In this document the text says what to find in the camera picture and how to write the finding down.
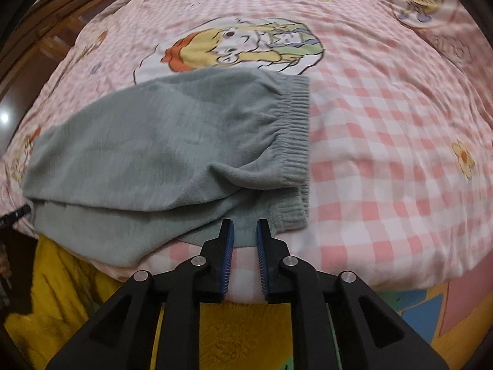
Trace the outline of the grey knit pants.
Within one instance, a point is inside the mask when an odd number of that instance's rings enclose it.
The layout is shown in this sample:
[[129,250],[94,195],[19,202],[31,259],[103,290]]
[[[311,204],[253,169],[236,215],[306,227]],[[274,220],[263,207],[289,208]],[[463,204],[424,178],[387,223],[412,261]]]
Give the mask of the grey knit pants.
[[108,94],[34,143],[22,179],[34,228],[131,267],[173,239],[201,245],[229,218],[236,245],[308,222],[308,78],[206,68]]

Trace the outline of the colourful bed sheet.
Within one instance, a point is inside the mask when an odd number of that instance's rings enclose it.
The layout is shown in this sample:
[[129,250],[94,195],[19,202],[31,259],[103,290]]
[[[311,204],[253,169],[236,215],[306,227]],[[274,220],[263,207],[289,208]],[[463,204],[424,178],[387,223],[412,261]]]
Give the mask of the colourful bed sheet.
[[464,369],[492,327],[491,265],[377,294],[352,271],[283,266],[296,369]]

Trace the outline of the dark wooden wardrobe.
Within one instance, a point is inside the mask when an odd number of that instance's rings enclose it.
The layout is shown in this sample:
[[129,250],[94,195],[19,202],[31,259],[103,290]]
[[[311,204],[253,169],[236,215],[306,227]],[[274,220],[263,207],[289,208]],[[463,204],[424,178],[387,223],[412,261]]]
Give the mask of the dark wooden wardrobe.
[[1,50],[1,152],[83,27],[116,0],[39,0]]

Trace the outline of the pink checkered cartoon pillow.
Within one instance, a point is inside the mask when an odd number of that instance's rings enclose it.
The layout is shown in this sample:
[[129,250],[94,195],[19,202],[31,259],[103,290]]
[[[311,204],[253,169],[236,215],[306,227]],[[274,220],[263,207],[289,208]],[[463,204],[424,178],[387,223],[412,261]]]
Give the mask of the pink checkered cartoon pillow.
[[459,0],[384,0],[393,16],[463,72],[492,92],[492,47]]

